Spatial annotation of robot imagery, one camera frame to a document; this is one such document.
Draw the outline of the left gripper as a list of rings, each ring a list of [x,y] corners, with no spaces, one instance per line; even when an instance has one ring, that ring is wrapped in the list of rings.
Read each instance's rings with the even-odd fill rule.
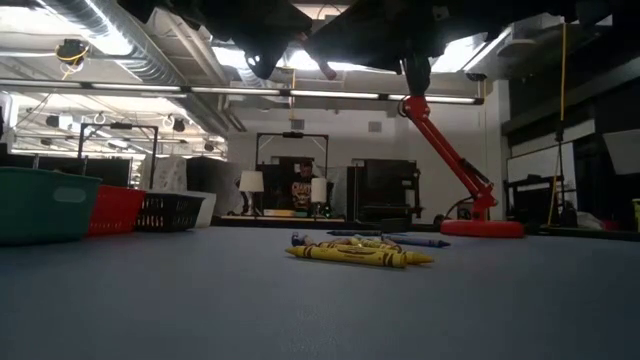
[[[290,0],[216,0],[209,15],[209,32],[236,44],[246,41],[249,69],[268,79],[291,42],[308,34],[312,19]]]

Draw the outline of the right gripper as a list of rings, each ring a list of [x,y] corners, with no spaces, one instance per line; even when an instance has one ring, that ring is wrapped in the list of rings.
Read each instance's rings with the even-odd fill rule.
[[[400,59],[457,40],[500,31],[480,0],[359,0],[367,14],[342,14],[315,31],[304,49],[314,60],[400,73]]]

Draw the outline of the bright ceiling light panel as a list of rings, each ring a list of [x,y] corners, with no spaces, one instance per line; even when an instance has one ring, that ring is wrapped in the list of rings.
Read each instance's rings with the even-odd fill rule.
[[[248,67],[242,50],[224,47],[213,47],[212,50],[221,65],[235,68]],[[391,74],[389,70],[379,70],[351,63],[329,62],[328,65],[336,71],[365,71]],[[294,50],[291,55],[285,55],[277,62],[276,66],[296,70],[319,70],[319,65],[303,50]]]

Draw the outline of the long ceiling light strip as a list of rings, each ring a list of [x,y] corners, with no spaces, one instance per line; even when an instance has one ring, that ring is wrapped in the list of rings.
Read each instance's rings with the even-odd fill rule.
[[[222,95],[246,95],[246,96],[270,96],[270,97],[304,97],[304,98],[328,98],[345,100],[372,100],[372,101],[401,101],[407,100],[409,95],[368,93],[368,92],[344,92],[328,90],[300,90],[300,89],[276,89],[276,88],[243,88],[243,87],[191,87],[192,93],[210,93]],[[456,97],[441,95],[425,95],[425,100],[434,104],[449,105],[482,105],[483,98]]]
[[[26,92],[56,92],[75,95],[185,98],[179,86],[0,78],[0,88]]]

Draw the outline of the white shade table lamp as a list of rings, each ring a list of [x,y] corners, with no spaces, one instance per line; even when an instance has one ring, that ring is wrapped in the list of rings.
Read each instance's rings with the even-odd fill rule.
[[[244,170],[240,177],[239,191],[243,197],[242,214],[259,216],[257,196],[264,192],[263,173],[255,170]]]
[[[321,208],[327,201],[327,179],[316,177],[311,179],[311,204],[313,208],[313,217],[316,218],[320,214]]]

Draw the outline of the person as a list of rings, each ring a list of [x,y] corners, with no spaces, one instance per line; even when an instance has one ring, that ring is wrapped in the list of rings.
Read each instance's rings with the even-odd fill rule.
[[[294,174],[291,183],[291,196],[296,211],[307,211],[311,206],[313,163],[305,161],[299,164],[299,171]]]

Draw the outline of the black cabinet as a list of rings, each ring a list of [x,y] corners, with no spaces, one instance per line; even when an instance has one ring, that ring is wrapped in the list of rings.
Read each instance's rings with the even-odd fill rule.
[[[238,212],[242,207],[242,197],[236,182],[242,168],[239,164],[207,157],[187,160],[187,189],[216,195],[213,213],[216,216]]]

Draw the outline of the black shelf unit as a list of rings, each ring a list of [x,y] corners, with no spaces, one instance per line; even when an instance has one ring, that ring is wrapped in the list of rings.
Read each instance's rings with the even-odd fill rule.
[[[414,160],[356,159],[347,168],[346,219],[363,223],[420,219],[420,177]]]

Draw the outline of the white covered equipment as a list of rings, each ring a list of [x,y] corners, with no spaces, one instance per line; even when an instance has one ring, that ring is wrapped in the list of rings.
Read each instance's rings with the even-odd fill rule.
[[[138,167],[141,190],[154,192],[185,192],[187,190],[187,160],[178,155],[156,157],[151,174],[152,156],[146,155]]]

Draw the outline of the white box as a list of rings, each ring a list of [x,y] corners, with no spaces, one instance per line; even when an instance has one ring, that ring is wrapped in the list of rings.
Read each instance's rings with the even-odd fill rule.
[[[180,191],[178,195],[203,198],[200,211],[195,223],[195,228],[206,228],[211,224],[213,212],[216,204],[216,195],[209,192]]]

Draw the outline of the black mesh basket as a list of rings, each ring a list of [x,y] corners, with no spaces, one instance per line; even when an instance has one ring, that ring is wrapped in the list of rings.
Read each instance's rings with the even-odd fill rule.
[[[192,229],[203,201],[202,197],[148,192],[138,212],[134,230],[167,233]]]

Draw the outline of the white board panel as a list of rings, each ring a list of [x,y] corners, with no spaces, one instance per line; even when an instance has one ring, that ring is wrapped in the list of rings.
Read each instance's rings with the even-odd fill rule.
[[[564,143],[562,145],[562,150],[565,182],[570,185],[574,185],[576,178],[573,144]],[[529,175],[552,177],[556,171],[557,154],[557,146],[552,146],[508,159],[508,181],[514,182],[524,180]]]

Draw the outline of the red desk lamp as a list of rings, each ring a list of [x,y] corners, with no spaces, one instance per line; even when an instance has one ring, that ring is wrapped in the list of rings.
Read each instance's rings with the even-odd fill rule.
[[[498,204],[493,196],[494,184],[468,160],[461,157],[430,120],[430,108],[424,96],[410,95],[400,101],[405,115],[466,187],[472,200],[470,219],[443,220],[440,232],[445,235],[481,238],[522,238],[524,226],[514,221],[490,220],[489,210]]]

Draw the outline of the black tripod stand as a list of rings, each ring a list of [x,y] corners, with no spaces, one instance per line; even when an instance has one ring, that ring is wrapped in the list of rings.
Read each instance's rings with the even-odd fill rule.
[[[564,164],[563,164],[563,150],[562,144],[564,141],[564,128],[562,124],[559,124],[556,130],[556,142],[557,142],[557,164],[554,175],[553,183],[553,196],[558,199],[560,204],[558,224],[560,227],[576,228],[577,214],[572,203],[566,199],[565,192],[565,176],[564,176]]]

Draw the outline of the black desk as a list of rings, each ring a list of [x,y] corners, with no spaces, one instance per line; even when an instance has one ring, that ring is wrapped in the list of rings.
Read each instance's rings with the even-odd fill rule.
[[[529,174],[525,179],[505,181],[506,218],[529,227],[577,224],[576,193],[564,177]]]

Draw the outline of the red mesh basket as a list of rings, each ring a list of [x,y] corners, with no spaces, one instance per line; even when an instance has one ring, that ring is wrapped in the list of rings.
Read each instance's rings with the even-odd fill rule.
[[[134,230],[146,192],[101,185],[90,217],[88,236],[129,233]]]

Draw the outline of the grey monitor panel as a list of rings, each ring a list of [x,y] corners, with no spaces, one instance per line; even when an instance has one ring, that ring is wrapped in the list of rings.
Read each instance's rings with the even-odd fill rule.
[[[603,135],[617,175],[640,173],[640,129]]]

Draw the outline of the white bag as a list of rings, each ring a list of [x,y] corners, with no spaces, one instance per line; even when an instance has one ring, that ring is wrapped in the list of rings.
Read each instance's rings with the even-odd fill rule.
[[[577,225],[579,228],[592,229],[592,230],[604,230],[604,223],[596,218],[593,214],[588,212],[577,211]]]

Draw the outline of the teal plastic basket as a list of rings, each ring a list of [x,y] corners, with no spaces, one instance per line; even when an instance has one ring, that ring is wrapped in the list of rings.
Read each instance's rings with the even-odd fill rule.
[[[0,246],[83,238],[100,185],[94,177],[0,167]]]

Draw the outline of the black metal frame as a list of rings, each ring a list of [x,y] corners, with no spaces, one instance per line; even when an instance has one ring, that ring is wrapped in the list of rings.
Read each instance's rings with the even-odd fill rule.
[[[153,142],[152,142],[152,155],[151,155],[151,169],[150,169],[150,178],[149,178],[149,189],[154,188],[154,175],[156,170],[156,156],[158,151],[158,140],[159,140],[159,128],[158,126],[153,125],[134,125],[130,123],[123,122],[115,122],[110,124],[94,124],[94,123],[80,123],[80,133],[77,147],[77,158],[82,159],[83,156],[83,147],[86,140],[88,140],[92,135],[85,135],[85,130],[88,127],[93,127],[95,131],[101,130],[103,127],[109,127],[110,129],[116,130],[132,130],[132,129],[149,129],[153,131]]]
[[[262,137],[281,137],[281,138],[289,138],[289,139],[303,139],[305,137],[308,138],[322,138],[325,141],[325,146],[321,147],[320,145],[318,145],[318,147],[320,147],[325,154],[325,158],[324,158],[324,176],[326,177],[328,175],[328,165],[329,165],[329,139],[330,136],[327,134],[310,134],[310,133],[303,133],[303,132],[296,132],[296,131],[288,131],[288,132],[257,132],[256,133],[256,138],[255,138],[255,158],[254,158],[254,165],[258,165],[260,163],[260,151],[262,149],[262,145],[266,145],[267,142],[262,143],[261,142],[261,138]]]

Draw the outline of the silver ceiling duct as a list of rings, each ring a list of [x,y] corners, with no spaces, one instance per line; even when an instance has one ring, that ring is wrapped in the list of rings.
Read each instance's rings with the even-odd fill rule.
[[[56,18],[76,27],[80,34],[144,85],[187,85],[187,80],[115,0],[35,0]],[[188,94],[169,101],[186,110],[205,131],[225,136],[241,127],[232,114],[203,96]]]

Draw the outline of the black aluminium table frame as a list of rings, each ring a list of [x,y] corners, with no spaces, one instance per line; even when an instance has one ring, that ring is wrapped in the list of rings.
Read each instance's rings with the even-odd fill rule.
[[[439,232],[433,224],[408,224],[402,219],[388,219],[379,223],[350,222],[342,218],[300,218],[300,217],[254,217],[254,216],[213,216],[211,226],[244,228],[286,228],[311,230],[366,230],[387,233]]]

